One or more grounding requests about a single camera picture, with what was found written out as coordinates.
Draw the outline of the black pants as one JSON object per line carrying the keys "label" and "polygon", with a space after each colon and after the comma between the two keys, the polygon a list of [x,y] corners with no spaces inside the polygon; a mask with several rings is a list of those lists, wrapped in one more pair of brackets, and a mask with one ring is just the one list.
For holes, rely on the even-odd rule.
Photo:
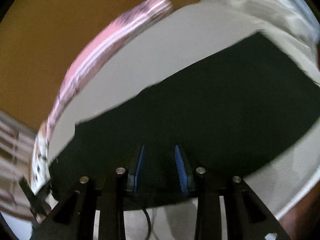
{"label": "black pants", "polygon": [[180,202],[175,146],[192,168],[219,178],[247,176],[297,142],[319,119],[319,87],[271,41],[254,34],[196,62],[134,98],[75,127],[51,163],[61,200],[82,176],[115,185],[145,145],[137,199],[145,207]]}

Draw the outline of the floral patterned pillow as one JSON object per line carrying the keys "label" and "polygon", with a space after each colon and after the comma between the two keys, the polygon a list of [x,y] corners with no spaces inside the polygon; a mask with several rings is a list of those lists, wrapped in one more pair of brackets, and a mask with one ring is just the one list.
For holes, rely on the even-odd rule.
{"label": "floral patterned pillow", "polygon": [[37,194],[49,179],[47,122],[44,121],[34,141],[30,165],[30,188],[32,192]]}

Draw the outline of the pink striped baby pillow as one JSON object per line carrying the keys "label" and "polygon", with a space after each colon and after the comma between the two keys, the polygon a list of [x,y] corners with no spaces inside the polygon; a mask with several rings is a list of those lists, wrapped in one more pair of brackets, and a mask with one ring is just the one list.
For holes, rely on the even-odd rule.
{"label": "pink striped baby pillow", "polygon": [[57,122],[70,101],[127,42],[171,13],[170,0],[146,0],[122,13],[103,29],[73,61],[61,83],[46,122],[50,140]]}

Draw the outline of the wooden headboard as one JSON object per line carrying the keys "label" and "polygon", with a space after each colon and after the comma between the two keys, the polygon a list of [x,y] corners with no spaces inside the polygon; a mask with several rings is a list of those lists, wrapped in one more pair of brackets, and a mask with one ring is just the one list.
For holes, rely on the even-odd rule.
{"label": "wooden headboard", "polygon": [[[37,129],[80,51],[143,1],[16,0],[1,22],[1,110]],[[180,8],[200,0],[171,1]]]}

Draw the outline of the beige textured bed sheet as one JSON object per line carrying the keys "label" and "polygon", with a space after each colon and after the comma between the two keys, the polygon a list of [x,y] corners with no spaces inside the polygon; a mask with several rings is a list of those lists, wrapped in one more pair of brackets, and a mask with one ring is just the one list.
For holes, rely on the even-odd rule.
{"label": "beige textured bed sheet", "polygon": [[[319,87],[319,21],[304,0],[202,0],[149,27],[121,48],[63,111],[49,144],[51,163],[92,120],[144,89],[261,34]],[[82,176],[33,239],[288,239],[279,219],[314,183],[319,119],[297,142],[247,176],[219,178],[190,167],[187,196],[145,207],[135,196],[137,161],[115,185]]]}

